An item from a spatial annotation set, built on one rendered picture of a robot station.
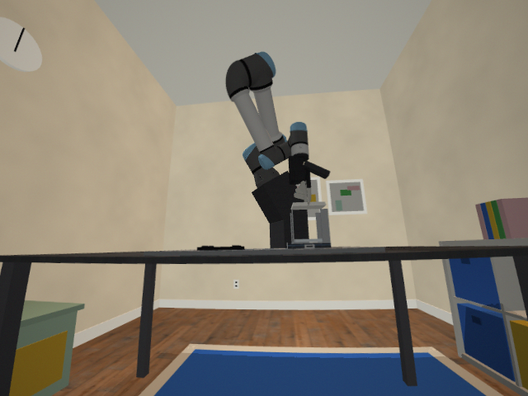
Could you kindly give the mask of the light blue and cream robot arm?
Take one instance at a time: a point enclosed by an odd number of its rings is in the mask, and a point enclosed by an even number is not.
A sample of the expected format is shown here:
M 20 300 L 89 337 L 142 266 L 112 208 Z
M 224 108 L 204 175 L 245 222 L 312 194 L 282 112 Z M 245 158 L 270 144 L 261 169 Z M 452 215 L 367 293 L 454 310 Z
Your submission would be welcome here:
M 290 126 L 288 141 L 278 129 L 271 95 L 275 73 L 276 67 L 270 55 L 260 52 L 233 62 L 225 80 L 229 98 L 238 108 L 255 142 L 244 150 L 243 158 L 254 176 L 257 188 L 279 176 L 273 167 L 289 156 L 297 153 L 309 155 L 308 131 L 304 122 L 295 122 Z M 258 112 L 249 95 L 250 91 L 254 93 Z

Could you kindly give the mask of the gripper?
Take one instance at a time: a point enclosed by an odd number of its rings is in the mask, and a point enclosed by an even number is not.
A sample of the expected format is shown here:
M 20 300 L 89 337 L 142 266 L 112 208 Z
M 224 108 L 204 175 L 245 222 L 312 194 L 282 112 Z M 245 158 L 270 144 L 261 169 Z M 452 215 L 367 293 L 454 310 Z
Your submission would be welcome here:
M 289 182 L 290 185 L 300 184 L 300 186 L 295 189 L 296 192 L 294 193 L 294 197 L 304 200 L 304 202 L 308 202 L 309 205 L 311 201 L 311 180 L 309 167 L 304 165 L 306 160 L 309 160 L 309 155 L 306 153 L 297 153 L 293 156 L 289 156 Z M 290 169 L 290 167 L 293 168 Z

